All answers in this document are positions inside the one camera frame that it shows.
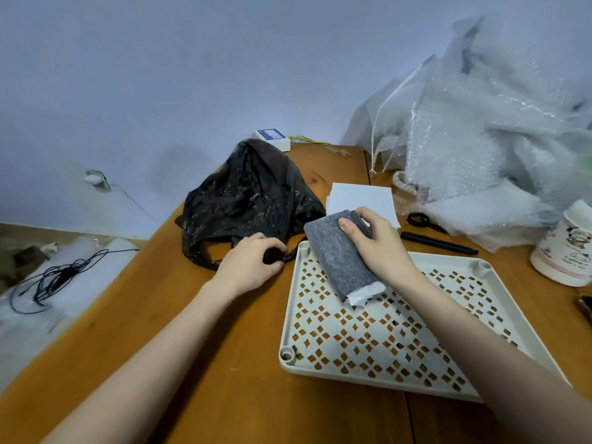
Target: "forearm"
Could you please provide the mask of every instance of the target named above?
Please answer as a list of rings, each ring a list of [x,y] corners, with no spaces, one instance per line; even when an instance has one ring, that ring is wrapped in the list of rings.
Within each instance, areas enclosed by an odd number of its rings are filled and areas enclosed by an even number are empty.
[[[206,283],[181,313],[64,419],[43,444],[144,441],[233,298],[224,292],[229,290]]]
[[[537,443],[592,442],[592,405],[563,380],[500,339],[421,273],[399,283],[397,291],[516,433]]]

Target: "hand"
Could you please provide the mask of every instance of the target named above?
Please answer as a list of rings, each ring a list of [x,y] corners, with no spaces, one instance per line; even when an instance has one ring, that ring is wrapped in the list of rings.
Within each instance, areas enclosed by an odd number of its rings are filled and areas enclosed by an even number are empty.
[[[266,238],[261,232],[243,238],[226,254],[212,282],[228,286],[235,296],[259,288],[284,266],[283,261],[263,263],[263,253],[270,247],[286,252],[284,243],[277,238]]]
[[[370,223],[372,239],[367,238],[358,226],[346,218],[339,218],[338,223],[356,245],[370,271],[395,289],[402,288],[410,276],[421,275],[389,220],[368,207],[360,207],[356,212]]]

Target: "white plastic tray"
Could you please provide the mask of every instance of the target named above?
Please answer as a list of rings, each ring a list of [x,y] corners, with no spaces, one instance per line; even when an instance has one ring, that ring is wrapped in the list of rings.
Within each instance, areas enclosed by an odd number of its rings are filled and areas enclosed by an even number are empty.
[[[489,263],[410,255],[432,282],[481,322],[565,379]],[[403,298],[387,290],[365,307],[342,303],[307,241],[298,247],[279,361],[286,371],[301,375],[481,401]]]

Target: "cartoon character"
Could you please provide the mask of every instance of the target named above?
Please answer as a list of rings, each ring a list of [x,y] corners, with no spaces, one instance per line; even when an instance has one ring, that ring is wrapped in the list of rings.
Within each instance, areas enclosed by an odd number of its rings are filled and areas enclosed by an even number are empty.
[[[577,246],[580,249],[584,249],[584,245],[587,245],[592,240],[592,234],[581,230],[579,227],[568,227],[567,228],[567,242],[572,246]]]
[[[590,263],[592,261],[589,254],[581,254],[579,252],[573,252],[569,255],[572,256],[575,260],[579,261],[580,263]]]

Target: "coiled black wire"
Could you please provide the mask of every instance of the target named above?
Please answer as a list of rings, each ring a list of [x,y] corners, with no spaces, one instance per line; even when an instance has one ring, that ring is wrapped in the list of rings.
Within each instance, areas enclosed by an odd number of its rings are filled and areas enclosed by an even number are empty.
[[[105,257],[107,254],[128,251],[139,251],[139,249],[122,249],[119,251],[109,251],[108,249],[101,249],[100,251],[97,251],[94,255],[92,255],[86,260],[78,259],[73,263],[52,266],[50,268],[47,268],[43,273],[23,280],[12,289],[12,291],[9,294],[10,307],[15,313],[21,315],[34,315],[36,313],[46,311],[50,307],[44,304],[43,301],[50,298],[51,296],[54,296],[56,293],[62,291],[63,288],[66,287],[68,283],[70,283],[74,276],[88,271],[90,268],[99,263],[99,261],[101,261],[103,257]],[[30,286],[28,286],[24,291],[16,295],[16,293],[19,291],[20,286],[22,286],[26,282],[31,281],[33,281],[33,283]],[[33,302],[35,302],[38,306],[43,307],[43,309],[38,311],[18,310],[14,306],[14,298],[25,295],[27,292],[30,292],[33,287],[36,287],[35,292],[33,294]]]

